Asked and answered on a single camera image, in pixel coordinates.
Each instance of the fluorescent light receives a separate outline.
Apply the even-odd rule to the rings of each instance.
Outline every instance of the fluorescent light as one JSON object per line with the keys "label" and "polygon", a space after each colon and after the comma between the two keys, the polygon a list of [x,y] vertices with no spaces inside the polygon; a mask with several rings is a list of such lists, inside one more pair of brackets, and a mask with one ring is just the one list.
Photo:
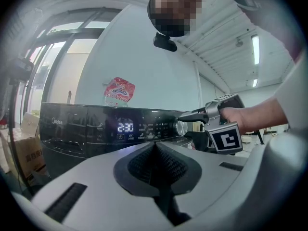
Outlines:
{"label": "fluorescent light", "polygon": [[258,83],[258,79],[255,79],[254,80],[254,84],[252,85],[252,87],[256,87],[257,83]]}
{"label": "fluorescent light", "polygon": [[254,46],[255,65],[260,63],[260,42],[259,36],[254,35],[251,37]]}

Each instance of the digital display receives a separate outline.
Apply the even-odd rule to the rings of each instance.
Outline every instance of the digital display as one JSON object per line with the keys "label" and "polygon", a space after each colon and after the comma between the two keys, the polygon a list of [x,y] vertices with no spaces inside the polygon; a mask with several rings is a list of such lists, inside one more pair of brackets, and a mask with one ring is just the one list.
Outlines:
{"label": "digital display", "polygon": [[126,133],[133,132],[134,124],[133,123],[119,123],[117,130],[119,132],[126,132]]}

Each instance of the midea logo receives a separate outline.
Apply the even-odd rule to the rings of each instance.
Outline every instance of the midea logo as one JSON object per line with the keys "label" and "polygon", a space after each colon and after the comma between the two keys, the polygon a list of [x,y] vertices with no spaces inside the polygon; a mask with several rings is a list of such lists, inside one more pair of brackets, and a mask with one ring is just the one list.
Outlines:
{"label": "midea logo", "polygon": [[54,118],[54,117],[52,118],[52,123],[53,124],[61,124],[61,125],[63,124],[62,121],[56,120],[56,118]]}

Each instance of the wall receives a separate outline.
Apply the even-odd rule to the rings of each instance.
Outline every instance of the wall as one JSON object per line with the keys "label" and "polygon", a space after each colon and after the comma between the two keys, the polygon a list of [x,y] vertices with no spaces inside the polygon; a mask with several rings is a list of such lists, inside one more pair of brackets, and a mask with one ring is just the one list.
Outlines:
{"label": "wall", "polygon": [[210,83],[202,76],[200,76],[200,84],[201,84],[203,106],[206,103],[212,101],[213,99],[216,99],[224,95],[224,93],[220,89],[218,89],[217,87],[215,88],[215,86],[212,83]]}
{"label": "wall", "polygon": [[146,8],[126,7],[103,31],[83,68],[75,103],[104,105],[104,84],[121,77],[136,88],[129,107],[193,110],[202,104],[199,74],[179,52],[153,45]]}
{"label": "wall", "polygon": [[251,107],[270,98],[279,86],[280,84],[260,87],[257,89],[241,91],[238,94],[241,97],[245,107]]}

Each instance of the red snack package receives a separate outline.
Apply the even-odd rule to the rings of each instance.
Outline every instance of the red snack package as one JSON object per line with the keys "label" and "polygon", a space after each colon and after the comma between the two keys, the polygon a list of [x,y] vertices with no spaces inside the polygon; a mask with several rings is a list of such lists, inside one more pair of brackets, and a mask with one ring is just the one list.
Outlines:
{"label": "red snack package", "polygon": [[104,92],[105,105],[127,107],[133,97],[135,85],[120,77],[110,81]]}

